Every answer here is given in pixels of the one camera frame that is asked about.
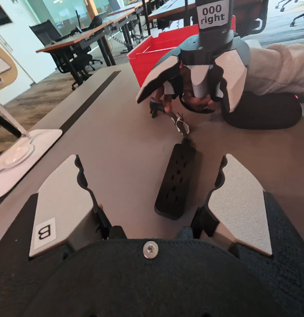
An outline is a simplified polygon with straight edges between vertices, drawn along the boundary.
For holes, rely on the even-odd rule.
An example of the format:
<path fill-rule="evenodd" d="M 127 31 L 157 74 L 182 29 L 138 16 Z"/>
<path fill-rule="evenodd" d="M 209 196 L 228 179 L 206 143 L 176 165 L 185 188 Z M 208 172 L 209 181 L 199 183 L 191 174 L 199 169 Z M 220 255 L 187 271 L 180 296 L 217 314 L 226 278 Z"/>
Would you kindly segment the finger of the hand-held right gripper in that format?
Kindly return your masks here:
<path fill-rule="evenodd" d="M 243 93 L 247 68 L 236 49 L 227 51 L 214 61 L 217 75 L 216 97 L 222 99 L 228 113 L 233 112 Z"/>
<path fill-rule="evenodd" d="M 182 92 L 180 65 L 181 60 L 178 54 L 165 54 L 144 80 L 136 96 L 137 103 L 141 103 L 161 87 L 164 88 L 165 95 L 172 95 L 175 99 Z"/>

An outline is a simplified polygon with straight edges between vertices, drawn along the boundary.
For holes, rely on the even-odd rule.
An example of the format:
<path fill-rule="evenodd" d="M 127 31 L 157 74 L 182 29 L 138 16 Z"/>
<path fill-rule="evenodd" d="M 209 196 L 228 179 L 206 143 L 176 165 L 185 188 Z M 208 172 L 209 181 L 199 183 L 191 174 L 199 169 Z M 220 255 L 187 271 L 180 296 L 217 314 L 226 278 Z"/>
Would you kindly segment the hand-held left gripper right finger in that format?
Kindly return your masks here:
<path fill-rule="evenodd" d="M 207 237 L 231 250 L 241 245 L 272 256 L 264 188 L 233 155 L 221 160 L 214 188 L 198 207 L 191 223 L 196 239 Z"/>

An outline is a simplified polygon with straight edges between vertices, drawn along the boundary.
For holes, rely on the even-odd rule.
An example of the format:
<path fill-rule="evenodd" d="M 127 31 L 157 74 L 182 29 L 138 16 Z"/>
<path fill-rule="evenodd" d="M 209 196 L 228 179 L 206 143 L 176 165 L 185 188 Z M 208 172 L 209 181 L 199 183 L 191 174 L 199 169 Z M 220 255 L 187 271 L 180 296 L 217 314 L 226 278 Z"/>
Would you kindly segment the white board stand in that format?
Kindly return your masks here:
<path fill-rule="evenodd" d="M 61 137 L 61 129 L 25 130 L 8 111 L 0 105 L 3 115 L 15 124 L 21 137 L 0 155 L 0 198 L 7 194 L 37 161 Z"/>

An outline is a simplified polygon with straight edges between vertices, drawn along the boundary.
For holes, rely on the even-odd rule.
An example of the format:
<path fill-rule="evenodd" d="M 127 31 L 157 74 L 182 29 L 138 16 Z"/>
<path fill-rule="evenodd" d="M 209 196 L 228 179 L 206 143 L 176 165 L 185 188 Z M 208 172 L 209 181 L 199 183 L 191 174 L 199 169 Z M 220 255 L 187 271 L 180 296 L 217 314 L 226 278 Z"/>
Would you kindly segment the red plastic bin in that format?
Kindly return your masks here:
<path fill-rule="evenodd" d="M 132 70 L 141 87 L 154 65 L 170 50 L 184 40 L 199 33 L 198 26 L 192 25 L 148 36 L 142 43 L 127 54 Z"/>

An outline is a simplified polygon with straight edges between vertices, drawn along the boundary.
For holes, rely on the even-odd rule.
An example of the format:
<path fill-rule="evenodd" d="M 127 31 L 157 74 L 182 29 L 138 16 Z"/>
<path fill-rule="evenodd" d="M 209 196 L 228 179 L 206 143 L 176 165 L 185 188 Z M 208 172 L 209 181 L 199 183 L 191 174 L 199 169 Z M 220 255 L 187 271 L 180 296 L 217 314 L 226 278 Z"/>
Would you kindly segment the black office chair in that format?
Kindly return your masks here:
<path fill-rule="evenodd" d="M 59 54 L 51 54 L 58 70 L 60 73 L 70 73 L 71 71 L 68 69 L 68 66 L 66 62 L 64 61 L 63 57 Z M 95 71 L 95 68 L 92 66 L 96 61 L 100 62 L 102 65 L 103 62 L 98 59 L 93 59 L 92 55 L 90 54 L 81 54 L 77 57 L 74 57 L 72 55 L 72 59 L 70 59 L 70 62 L 72 66 L 75 68 L 75 70 L 82 76 L 83 80 L 87 80 L 91 74 L 88 74 L 86 71 L 86 66 L 90 66 L 93 71 Z"/>
<path fill-rule="evenodd" d="M 266 26 L 268 0 L 235 0 L 233 15 L 236 32 L 240 37 L 261 33 Z"/>

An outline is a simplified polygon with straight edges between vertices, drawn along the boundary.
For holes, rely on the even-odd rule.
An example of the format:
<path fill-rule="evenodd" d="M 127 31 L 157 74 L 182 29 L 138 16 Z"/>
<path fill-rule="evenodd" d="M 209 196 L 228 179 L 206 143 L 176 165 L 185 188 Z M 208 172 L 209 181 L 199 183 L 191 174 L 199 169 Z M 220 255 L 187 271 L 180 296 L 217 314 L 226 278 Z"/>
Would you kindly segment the black power strip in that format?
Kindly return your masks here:
<path fill-rule="evenodd" d="M 155 212 L 170 220 L 178 220 L 185 212 L 186 200 L 194 171 L 196 149 L 184 138 L 175 144 L 155 204 Z"/>

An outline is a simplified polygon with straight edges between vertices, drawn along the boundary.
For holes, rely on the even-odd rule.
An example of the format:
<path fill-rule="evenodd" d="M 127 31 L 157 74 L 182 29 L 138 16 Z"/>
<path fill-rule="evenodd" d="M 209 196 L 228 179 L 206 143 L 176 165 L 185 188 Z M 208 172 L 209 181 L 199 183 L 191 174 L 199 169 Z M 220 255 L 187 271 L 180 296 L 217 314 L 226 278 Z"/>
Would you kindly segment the wooden top office desk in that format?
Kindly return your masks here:
<path fill-rule="evenodd" d="M 106 39 L 108 30 L 112 24 L 113 21 L 106 18 L 99 26 L 94 27 L 93 29 L 79 32 L 81 29 L 75 28 L 77 33 L 74 35 L 68 35 L 67 37 L 61 38 L 61 40 L 57 40 L 56 42 L 52 41 L 42 49 L 36 50 L 36 53 L 43 52 L 50 55 L 61 55 L 66 62 L 68 69 L 71 71 L 70 74 L 74 78 L 75 83 L 72 85 L 72 90 L 75 90 L 75 85 L 81 86 L 86 80 L 83 80 L 82 76 L 72 66 L 70 62 L 70 59 L 73 58 L 72 55 L 77 57 L 81 54 L 86 54 L 86 48 L 94 42 L 97 42 L 106 65 L 108 67 L 116 65 L 108 44 L 108 40 Z"/>
<path fill-rule="evenodd" d="M 187 1 L 188 16 L 193 24 L 198 23 L 195 0 Z M 185 20 L 185 1 L 184 0 L 169 0 L 162 6 L 156 9 L 148 16 L 149 22 L 157 22 L 159 30 L 169 28 L 172 23 L 179 20 Z"/>

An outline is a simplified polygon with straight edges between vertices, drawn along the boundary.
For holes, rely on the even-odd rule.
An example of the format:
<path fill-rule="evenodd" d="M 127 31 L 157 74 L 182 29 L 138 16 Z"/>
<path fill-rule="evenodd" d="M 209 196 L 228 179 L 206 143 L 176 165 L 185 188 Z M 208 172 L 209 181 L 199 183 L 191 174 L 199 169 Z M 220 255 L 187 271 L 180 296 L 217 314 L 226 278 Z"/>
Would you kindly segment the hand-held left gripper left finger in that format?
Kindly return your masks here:
<path fill-rule="evenodd" d="M 60 245 L 77 251 L 108 238 L 111 224 L 88 188 L 78 155 L 61 163 L 37 194 L 29 258 Z"/>

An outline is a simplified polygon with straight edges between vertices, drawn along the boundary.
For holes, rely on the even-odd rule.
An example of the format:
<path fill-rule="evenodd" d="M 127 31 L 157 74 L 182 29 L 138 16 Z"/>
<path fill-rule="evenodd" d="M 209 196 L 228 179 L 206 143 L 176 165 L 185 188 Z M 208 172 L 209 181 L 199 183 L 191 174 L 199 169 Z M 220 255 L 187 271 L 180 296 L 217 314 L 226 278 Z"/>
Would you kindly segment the person's right hand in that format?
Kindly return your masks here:
<path fill-rule="evenodd" d="M 154 98 L 163 104 L 165 113 L 170 115 L 172 112 L 172 100 L 176 98 L 176 95 L 181 96 L 183 103 L 190 109 L 196 112 L 202 110 L 217 110 L 220 108 L 220 102 L 215 102 L 211 99 L 210 95 L 203 98 L 197 98 L 194 96 L 192 81 L 191 81 L 191 71 L 188 67 L 180 67 L 180 79 L 178 93 L 165 94 L 164 85 L 157 89 L 154 94 Z"/>

